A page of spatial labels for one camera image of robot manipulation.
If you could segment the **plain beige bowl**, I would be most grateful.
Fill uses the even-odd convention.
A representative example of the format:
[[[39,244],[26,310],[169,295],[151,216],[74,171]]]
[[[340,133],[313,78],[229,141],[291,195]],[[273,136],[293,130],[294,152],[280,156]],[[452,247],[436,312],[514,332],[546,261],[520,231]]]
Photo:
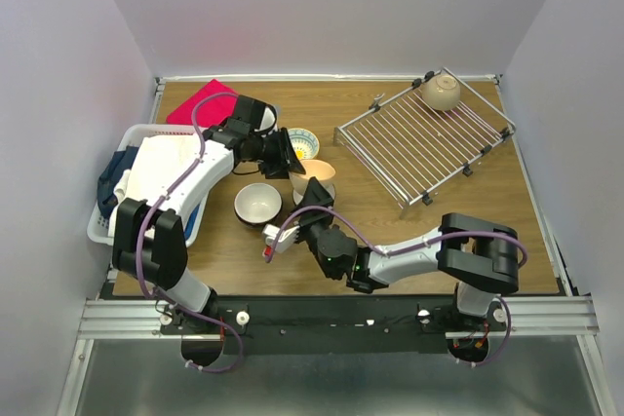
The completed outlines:
[[[449,111],[459,104],[461,87],[453,76],[438,74],[422,85],[421,95],[432,109]]]

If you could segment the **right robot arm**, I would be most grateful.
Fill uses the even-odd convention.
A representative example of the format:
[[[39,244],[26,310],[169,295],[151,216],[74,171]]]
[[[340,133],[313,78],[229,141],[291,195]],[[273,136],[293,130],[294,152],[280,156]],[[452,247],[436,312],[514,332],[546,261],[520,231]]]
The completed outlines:
[[[344,280],[357,292],[369,294],[406,278],[443,272],[457,280],[449,320],[468,330],[487,315],[495,295],[519,290],[527,251],[508,226],[451,212],[420,237],[373,246],[347,236],[333,223],[333,197],[316,179],[295,201],[296,241],[307,244],[327,278]]]

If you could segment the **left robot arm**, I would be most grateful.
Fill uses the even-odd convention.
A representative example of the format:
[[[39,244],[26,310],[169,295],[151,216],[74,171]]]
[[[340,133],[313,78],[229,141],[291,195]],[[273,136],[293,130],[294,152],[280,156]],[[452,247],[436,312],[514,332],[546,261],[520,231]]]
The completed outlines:
[[[188,268],[183,225],[194,208],[237,166],[253,162],[267,179],[304,173],[287,129],[277,124],[276,108],[237,95],[232,113],[217,126],[192,124],[189,162],[173,174],[157,163],[164,185],[147,199],[125,199],[116,214],[112,265],[134,277],[147,298],[156,294],[182,310],[196,333],[209,331],[217,318],[217,294]]]

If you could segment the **cream striped bowl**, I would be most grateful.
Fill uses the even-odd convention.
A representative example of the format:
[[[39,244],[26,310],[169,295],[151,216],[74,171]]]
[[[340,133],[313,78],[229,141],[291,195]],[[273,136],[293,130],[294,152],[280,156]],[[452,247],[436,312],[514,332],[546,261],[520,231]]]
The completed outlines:
[[[288,130],[288,133],[289,133],[289,138],[290,138],[294,153],[295,153],[295,146],[299,142],[303,142],[303,141],[307,141],[307,142],[310,142],[311,144],[318,145],[319,151],[320,151],[320,141],[317,135],[315,135],[311,131],[307,129],[303,129],[303,128],[290,128]]]

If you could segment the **beige bowl with drawing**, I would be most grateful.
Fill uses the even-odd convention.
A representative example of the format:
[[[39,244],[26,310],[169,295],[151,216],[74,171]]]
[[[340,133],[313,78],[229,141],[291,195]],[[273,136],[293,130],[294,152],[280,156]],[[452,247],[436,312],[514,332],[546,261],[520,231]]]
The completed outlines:
[[[324,188],[332,185],[336,170],[331,164],[317,159],[303,160],[300,164],[304,173],[292,171],[289,173],[292,189],[296,194],[303,195],[312,178],[316,178]]]

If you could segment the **red bowl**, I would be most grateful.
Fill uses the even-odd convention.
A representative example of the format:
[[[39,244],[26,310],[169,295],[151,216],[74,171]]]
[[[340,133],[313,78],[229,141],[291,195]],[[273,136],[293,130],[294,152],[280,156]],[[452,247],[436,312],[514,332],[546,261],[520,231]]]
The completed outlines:
[[[251,220],[279,215],[283,200],[273,186],[253,183],[241,189],[234,200],[234,210]]]

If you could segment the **teal white bowl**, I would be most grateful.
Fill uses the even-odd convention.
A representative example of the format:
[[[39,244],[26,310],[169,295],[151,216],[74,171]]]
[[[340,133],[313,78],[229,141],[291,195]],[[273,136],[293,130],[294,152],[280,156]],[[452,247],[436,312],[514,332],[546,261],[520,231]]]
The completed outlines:
[[[332,207],[335,201],[335,188],[333,185],[308,186],[303,194],[292,191],[292,199],[298,208],[321,206]]]

